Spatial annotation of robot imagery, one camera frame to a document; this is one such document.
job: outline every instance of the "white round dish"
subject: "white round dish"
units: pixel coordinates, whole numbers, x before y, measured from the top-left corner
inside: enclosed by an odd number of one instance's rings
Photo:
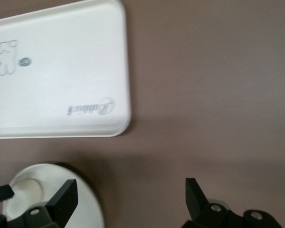
[[[3,214],[8,221],[17,218],[36,203],[49,201],[69,179],[77,181],[78,206],[65,227],[104,228],[102,210],[91,188],[74,172],[53,164],[37,164],[20,171],[10,182],[15,196],[3,202]]]

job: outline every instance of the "cartoon bear logo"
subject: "cartoon bear logo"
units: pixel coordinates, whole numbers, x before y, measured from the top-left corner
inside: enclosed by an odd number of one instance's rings
[[[0,43],[0,75],[12,75],[16,71],[17,40]]]

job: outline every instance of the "white plastic tray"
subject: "white plastic tray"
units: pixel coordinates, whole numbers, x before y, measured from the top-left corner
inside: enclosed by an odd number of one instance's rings
[[[0,19],[0,138],[115,136],[129,96],[118,0]]]

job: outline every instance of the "brown table surface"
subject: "brown table surface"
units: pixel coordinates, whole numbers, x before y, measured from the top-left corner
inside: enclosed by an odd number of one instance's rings
[[[74,0],[0,0],[0,18]],[[108,228],[179,228],[184,183],[285,227],[285,1],[123,0],[132,122],[113,138],[0,140],[0,185],[40,162],[93,182]]]

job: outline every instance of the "metal screw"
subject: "metal screw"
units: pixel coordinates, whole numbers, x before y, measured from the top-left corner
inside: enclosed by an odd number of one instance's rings
[[[263,216],[260,213],[256,212],[256,211],[253,211],[251,213],[251,217],[253,217],[254,219],[257,219],[257,220],[262,220],[263,219]]]
[[[36,215],[36,214],[38,214],[39,213],[39,209],[34,209],[34,210],[32,210],[29,214],[30,215]]]
[[[211,206],[211,209],[212,210],[214,210],[214,211],[216,211],[216,212],[220,212],[220,211],[222,211],[222,208],[220,208],[220,206],[219,205],[212,205]]]

